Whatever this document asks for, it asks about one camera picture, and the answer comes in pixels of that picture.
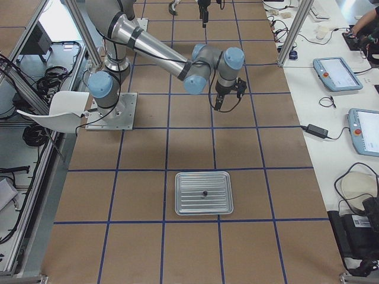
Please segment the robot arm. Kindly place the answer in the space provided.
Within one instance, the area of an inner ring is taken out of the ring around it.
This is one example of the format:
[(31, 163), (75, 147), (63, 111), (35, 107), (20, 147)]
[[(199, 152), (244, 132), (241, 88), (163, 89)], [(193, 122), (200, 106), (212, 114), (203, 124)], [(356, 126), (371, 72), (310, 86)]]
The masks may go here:
[(147, 57), (182, 81), (191, 95), (201, 94), (215, 84), (216, 100), (209, 104), (220, 111), (224, 97), (235, 91), (241, 99), (247, 88), (238, 77), (245, 60), (237, 47), (225, 51), (207, 44), (196, 44), (190, 59), (168, 47), (138, 25), (133, 1), (86, 1), (89, 19), (104, 40), (114, 47), (125, 47)]
[[(225, 1), (216, 0), (216, 3), (221, 10), (224, 9)], [(199, 19), (202, 21), (202, 27), (206, 28), (209, 20), (208, 7), (211, 5), (211, 0), (197, 0), (197, 4), (199, 9)]]

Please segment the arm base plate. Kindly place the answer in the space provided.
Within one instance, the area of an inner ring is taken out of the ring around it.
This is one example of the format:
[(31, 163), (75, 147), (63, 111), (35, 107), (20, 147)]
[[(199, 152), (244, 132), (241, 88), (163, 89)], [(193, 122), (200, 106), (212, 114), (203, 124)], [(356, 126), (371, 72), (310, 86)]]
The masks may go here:
[(97, 110), (88, 116), (85, 129), (88, 131), (132, 130), (137, 105), (137, 93), (121, 93), (115, 107), (98, 106), (100, 99), (92, 100), (92, 107)]

